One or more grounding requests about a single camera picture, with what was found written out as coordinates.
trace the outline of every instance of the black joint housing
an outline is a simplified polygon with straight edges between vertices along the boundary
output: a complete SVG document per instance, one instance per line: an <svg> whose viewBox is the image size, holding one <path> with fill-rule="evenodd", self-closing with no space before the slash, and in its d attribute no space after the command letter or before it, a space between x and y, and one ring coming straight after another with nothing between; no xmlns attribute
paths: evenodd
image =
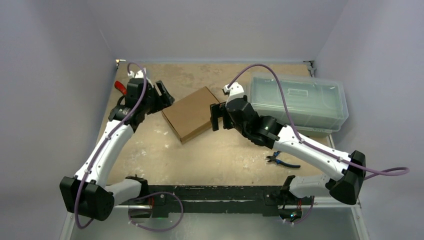
<svg viewBox="0 0 424 240"><path fill-rule="evenodd" d="M354 151L350 156L350 161L354 164L365 167L365 155L360 151ZM349 165L344 176L338 180L330 180L325 187L330 195L344 204L355 205L358 201L366 172L359 168Z"/></svg>
<svg viewBox="0 0 424 240"><path fill-rule="evenodd" d="M271 116L259 116L247 96L232 99L225 103L210 105L210 122L212 130L219 129L218 118L222 117L224 129L235 128L243 137L258 146L273 149L274 142L280 138L278 134L283 125Z"/></svg>
<svg viewBox="0 0 424 240"><path fill-rule="evenodd" d="M145 120L145 115L157 113L169 106L171 106L175 99L169 94L162 81L157 81L156 86L161 95L159 95L154 85L147 82L143 99L137 106L133 114L125 121L124 124L132 127L134 132L140 123ZM122 121L131 109L133 109L139 101L144 87L143 78L132 78L126 85L126 95L124 96L125 104L120 104L110 111L109 121L118 120Z"/></svg>
<svg viewBox="0 0 424 240"><path fill-rule="evenodd" d="M75 212L75 201L81 181L65 176L60 182L66 210ZM93 183L84 182L78 203L78 214L99 221L106 220L114 208L115 199L112 194Z"/></svg>

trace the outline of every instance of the cable clip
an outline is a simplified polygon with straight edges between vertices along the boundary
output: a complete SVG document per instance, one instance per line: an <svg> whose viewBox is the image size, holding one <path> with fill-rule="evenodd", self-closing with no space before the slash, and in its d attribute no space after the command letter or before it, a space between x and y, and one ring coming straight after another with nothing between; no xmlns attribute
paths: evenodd
<svg viewBox="0 0 424 240"><path fill-rule="evenodd" d="M128 77L130 77L130 78L134 78L134 76L135 76L136 74L133 72L133 71L129 71L128 72Z"/></svg>
<svg viewBox="0 0 424 240"><path fill-rule="evenodd" d="M224 92L224 94L230 94L230 88L228 88L228 85L229 84L227 84L227 85L225 85L224 87L223 87L223 89L222 89L222 91Z"/></svg>

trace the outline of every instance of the white cable connector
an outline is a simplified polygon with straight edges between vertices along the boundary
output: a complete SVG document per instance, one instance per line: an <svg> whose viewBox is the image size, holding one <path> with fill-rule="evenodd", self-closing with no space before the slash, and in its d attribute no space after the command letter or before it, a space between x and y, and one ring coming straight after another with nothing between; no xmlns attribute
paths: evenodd
<svg viewBox="0 0 424 240"><path fill-rule="evenodd" d="M228 88L228 85L225 85L224 88L222 89L224 91L224 93L228 94L230 92L230 89Z"/></svg>
<svg viewBox="0 0 424 240"><path fill-rule="evenodd" d="M289 221L286 221L285 218L282 220L282 224L290 224L290 227L292 227L292 228L295 226L295 222L294 221L289 222Z"/></svg>
<svg viewBox="0 0 424 240"><path fill-rule="evenodd" d="M312 63L310 61L305 62L306 63L306 67L309 71L309 74L312 78L315 78L315 70L317 70L316 67L312 67Z"/></svg>
<svg viewBox="0 0 424 240"><path fill-rule="evenodd" d="M135 74L135 77L134 78L136 78L136 79L143 79L144 78L143 71L138 70L138 72Z"/></svg>
<svg viewBox="0 0 424 240"><path fill-rule="evenodd" d="M133 71L129 71L128 77L133 79L136 74Z"/></svg>

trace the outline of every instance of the blue pliers handle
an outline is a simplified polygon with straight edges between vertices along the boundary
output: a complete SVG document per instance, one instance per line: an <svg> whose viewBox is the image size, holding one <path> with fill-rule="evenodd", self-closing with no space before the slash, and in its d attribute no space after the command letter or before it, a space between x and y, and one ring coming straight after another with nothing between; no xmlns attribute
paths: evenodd
<svg viewBox="0 0 424 240"><path fill-rule="evenodd" d="M283 162L283 161L277 159L277 156L280 153L281 153L281 151L276 151L276 152L274 152L274 154L272 156L267 156L266 158L268 159L268 163L275 162L276 164L280 164L280 165L283 165L284 167L292 168L292 169L298 169L298 168L301 167L300 165L293 165L293 164L286 163L286 162Z"/></svg>

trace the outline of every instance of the black metal base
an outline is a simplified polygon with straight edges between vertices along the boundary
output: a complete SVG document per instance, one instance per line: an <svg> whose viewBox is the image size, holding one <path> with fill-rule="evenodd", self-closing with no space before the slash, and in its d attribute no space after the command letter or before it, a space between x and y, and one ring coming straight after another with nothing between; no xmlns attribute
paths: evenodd
<svg viewBox="0 0 424 240"><path fill-rule="evenodd" d="M262 214L264 217L280 216L281 205L297 205L297 200L281 198L281 186L174 186L149 185L149 192L174 193L184 207L184 213L206 214ZM304 205L311 198L303 198ZM143 205L145 201L129 200L122 205ZM178 201L172 197L154 197L153 218L166 218L169 213L181 211Z"/></svg>

